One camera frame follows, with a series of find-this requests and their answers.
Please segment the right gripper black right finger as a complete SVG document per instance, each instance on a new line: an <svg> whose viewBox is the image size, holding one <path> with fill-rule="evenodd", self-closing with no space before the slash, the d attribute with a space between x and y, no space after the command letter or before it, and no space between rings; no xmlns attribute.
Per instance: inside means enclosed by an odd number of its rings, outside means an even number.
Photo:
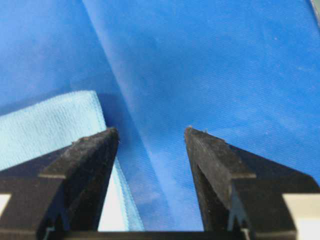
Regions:
<svg viewBox="0 0 320 240"><path fill-rule="evenodd" d="M192 240L252 240L246 220L228 220L232 205L232 181L256 178L256 154L223 139L187 127L184 141L200 208L203 232Z"/></svg>

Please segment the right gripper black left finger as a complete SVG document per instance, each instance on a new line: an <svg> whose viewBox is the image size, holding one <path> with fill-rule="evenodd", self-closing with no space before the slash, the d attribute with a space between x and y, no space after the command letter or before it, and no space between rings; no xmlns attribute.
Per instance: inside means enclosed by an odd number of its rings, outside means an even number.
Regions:
<svg viewBox="0 0 320 240"><path fill-rule="evenodd" d="M37 176L60 180L64 211L41 227L39 240L106 240L98 232L119 145L118 130L107 128L37 158Z"/></svg>

